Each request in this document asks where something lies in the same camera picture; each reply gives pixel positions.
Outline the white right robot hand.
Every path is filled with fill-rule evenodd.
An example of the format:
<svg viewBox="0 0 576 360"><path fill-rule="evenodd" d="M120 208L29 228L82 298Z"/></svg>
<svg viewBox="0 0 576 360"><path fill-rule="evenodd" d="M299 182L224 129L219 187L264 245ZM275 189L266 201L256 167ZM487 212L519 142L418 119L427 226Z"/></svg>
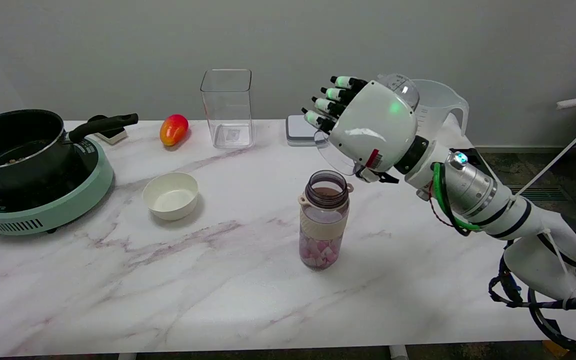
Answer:
<svg viewBox="0 0 576 360"><path fill-rule="evenodd" d="M377 80L332 76L332 86L302 108L320 155L339 173L366 183L398 183L389 172L417 141L415 108Z"/></svg>

